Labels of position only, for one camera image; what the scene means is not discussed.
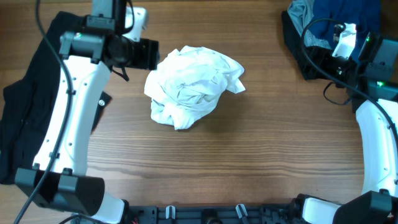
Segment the white t-shirt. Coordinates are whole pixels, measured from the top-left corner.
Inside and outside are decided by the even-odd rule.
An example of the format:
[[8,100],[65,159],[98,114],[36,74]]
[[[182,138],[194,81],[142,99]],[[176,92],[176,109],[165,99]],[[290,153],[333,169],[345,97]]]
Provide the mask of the white t-shirt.
[[224,91],[241,93],[243,66],[206,47],[175,49],[151,71],[144,94],[151,98],[150,117],[157,123],[188,129],[211,113]]

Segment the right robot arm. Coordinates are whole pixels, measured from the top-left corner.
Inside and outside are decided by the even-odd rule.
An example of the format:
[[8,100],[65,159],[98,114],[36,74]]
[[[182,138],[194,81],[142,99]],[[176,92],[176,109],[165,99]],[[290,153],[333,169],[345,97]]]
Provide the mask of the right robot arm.
[[361,195],[339,205],[311,196],[292,202],[291,219],[306,223],[397,223],[397,40],[370,32],[355,62],[321,47],[302,48],[297,31],[284,41],[304,79],[326,79],[338,88],[350,85],[351,104],[363,145]]

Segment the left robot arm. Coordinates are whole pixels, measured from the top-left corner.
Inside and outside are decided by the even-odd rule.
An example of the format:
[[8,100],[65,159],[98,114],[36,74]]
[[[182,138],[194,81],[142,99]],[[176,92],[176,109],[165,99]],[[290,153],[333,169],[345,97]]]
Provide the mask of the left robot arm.
[[148,14],[131,1],[94,1],[83,23],[60,36],[61,71],[44,141],[32,166],[16,172],[27,203],[92,223],[134,223],[129,203],[89,177],[88,142],[100,96],[113,68],[155,70],[159,43],[142,38]]

